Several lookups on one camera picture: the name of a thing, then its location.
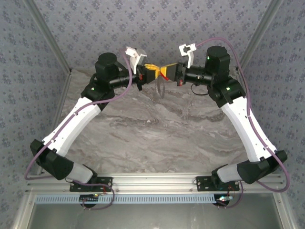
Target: gray marble table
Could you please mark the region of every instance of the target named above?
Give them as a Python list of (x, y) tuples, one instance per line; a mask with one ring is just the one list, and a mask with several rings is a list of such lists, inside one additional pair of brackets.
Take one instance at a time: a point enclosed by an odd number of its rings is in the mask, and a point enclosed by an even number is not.
[[(93, 73), (72, 71), (61, 119), (73, 108)], [(154, 82), (141, 92), (132, 86), (125, 97), (109, 103), (84, 128), (67, 158), (98, 173), (205, 173), (247, 160), (230, 120), (210, 97), (194, 95), (190, 86), (165, 82), (163, 99)], [(206, 90), (204, 86), (194, 89), (199, 93)]]

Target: purple cable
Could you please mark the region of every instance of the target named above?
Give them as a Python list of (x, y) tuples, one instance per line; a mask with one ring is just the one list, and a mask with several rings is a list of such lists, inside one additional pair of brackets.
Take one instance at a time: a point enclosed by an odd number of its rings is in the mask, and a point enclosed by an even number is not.
[(234, 208), (235, 206), (237, 206), (240, 203), (240, 201), (242, 201), (243, 196), (244, 196), (244, 187), (243, 187), (243, 184), (242, 184), (241, 181), (239, 183), (240, 183), (240, 188), (241, 188), (242, 192), (241, 192), (241, 194), (240, 194), (240, 196), (239, 196), (239, 198), (238, 198), (238, 200), (237, 200), (237, 202), (235, 204), (230, 205), (230, 206), (226, 206), (224, 203), (222, 203), (220, 201), (217, 201), (217, 203), (224, 205), (223, 208)]
[[(109, 103), (109, 102), (113, 102), (117, 99), (120, 99), (122, 98), (124, 95), (126, 95), (126, 93), (129, 91), (131, 85), (132, 85), (132, 69), (129, 65), (129, 62), (125, 56), (125, 52), (124, 50), (120, 50), (120, 53), (121, 55), (123, 56), (123, 59), (125, 60), (126, 64), (127, 64), (127, 68), (128, 68), (128, 73), (129, 73), (129, 82), (128, 82), (128, 85), (127, 85), (127, 88), (126, 90), (120, 94), (119, 96), (117, 97), (114, 97), (112, 99), (107, 99), (107, 100), (101, 100), (101, 101), (96, 101), (96, 102), (92, 102), (92, 103), (88, 103), (88, 104), (85, 104), (84, 106), (80, 107), (77, 111), (75, 111), (74, 114), (72, 114), (66, 122), (64, 122), (64, 124), (59, 128), (59, 130), (56, 132), (56, 134), (54, 135), (54, 137), (51, 139), (51, 141), (54, 141), (57, 136), (60, 134), (60, 132), (65, 128), (65, 126), (72, 120), (72, 118), (74, 118), (75, 115), (78, 114), (79, 111), (81, 111), (82, 109), (86, 108), (87, 106), (90, 106), (90, 105), (96, 105), (96, 104), (104, 104), (104, 103)], [(30, 172), (30, 169), (31, 167), (33, 166), (33, 164), (35, 163), (36, 159), (40, 156), (40, 154), (42, 154), (42, 152), (51, 144), (51, 141), (47, 142), (47, 144), (41, 148), (41, 150), (33, 157), (33, 159), (31, 160), (31, 162), (29, 163), (27, 169), (25, 170), (25, 173), (24, 173), (24, 179), (26, 180), (36, 180), (36, 179), (44, 179), (44, 178), (51, 178), (53, 176), (44, 176), (44, 177), (28, 177), (28, 174)]]
[(263, 186), (264, 188), (272, 191), (272, 192), (285, 192), (288, 190), (289, 186), (290, 186), (290, 177), (289, 177), (289, 174), (288, 174), (288, 171), (287, 169), (285, 168), (285, 166), (283, 165), (283, 163), (281, 162), (281, 160), (275, 155), (274, 152), (272, 152), (272, 150), (268, 147), (268, 145), (264, 142), (264, 140), (262, 139), (262, 137), (259, 135), (259, 133), (257, 132), (257, 129), (255, 128), (254, 124), (253, 124), (253, 121), (252, 121), (252, 118), (250, 116), (250, 108), (251, 108), (251, 99), (250, 99), (250, 91), (249, 91), (249, 87), (248, 87), (248, 84), (247, 84), (247, 81), (246, 81), (246, 78), (244, 76), (244, 72), (243, 72), (243, 69), (240, 65), (240, 62), (238, 60), (238, 57), (237, 57), (237, 53), (236, 51), (234, 50), (234, 47), (230, 44), (230, 42), (225, 39), (225, 38), (222, 38), (222, 37), (213, 37), (213, 38), (209, 38), (203, 42), (200, 42), (199, 44), (196, 45), (196, 47), (199, 47), (207, 42), (210, 42), (210, 41), (215, 41), (215, 40), (220, 40), (220, 41), (223, 41), (225, 42), (227, 45), (229, 45), (229, 47), (231, 48), (233, 54), (234, 54), (234, 57), (236, 59), (236, 62), (237, 62), (237, 66), (239, 68), (239, 71), (240, 71), (240, 74), (242, 76), (242, 79), (243, 79), (243, 82), (244, 82), (244, 85), (245, 85), (245, 88), (246, 88), (246, 98), (247, 98), (247, 115), (248, 115), (248, 119), (249, 119), (249, 123), (255, 133), (255, 135), (257, 136), (257, 138), (260, 140), (260, 142), (263, 144), (264, 148), (268, 150), (268, 152), (275, 158), (275, 160), (278, 162), (278, 164), (280, 165), (280, 167), (283, 169), (284, 173), (285, 173), (285, 176), (286, 176), (286, 186), (283, 188), (283, 189), (273, 189), (273, 188), (270, 188), (268, 187), (267, 185), (263, 184), (262, 182), (260, 181), (257, 181), (257, 183), (259, 183), (261, 186)]
[(114, 193), (114, 190), (113, 190), (113, 188), (112, 188), (111, 186), (109, 186), (109, 185), (105, 185), (105, 184), (85, 184), (85, 183), (79, 182), (79, 181), (77, 181), (77, 180), (74, 180), (73, 182), (75, 182), (75, 183), (77, 183), (77, 184), (80, 184), (80, 185), (84, 185), (84, 186), (103, 186), (103, 187), (107, 187), (107, 188), (109, 188), (109, 189), (111, 190), (111, 192), (112, 192), (112, 199), (111, 199), (110, 203), (107, 204), (106, 206), (103, 206), (103, 207), (100, 207), (100, 208), (86, 208), (86, 207), (84, 206), (84, 204), (85, 204), (85, 202), (86, 202), (87, 199), (85, 198), (85, 199), (82, 201), (82, 206), (84, 207), (84, 209), (87, 209), (87, 210), (102, 210), (102, 209), (105, 209), (105, 208), (110, 207), (110, 206), (113, 204), (114, 200), (115, 200), (115, 193)]

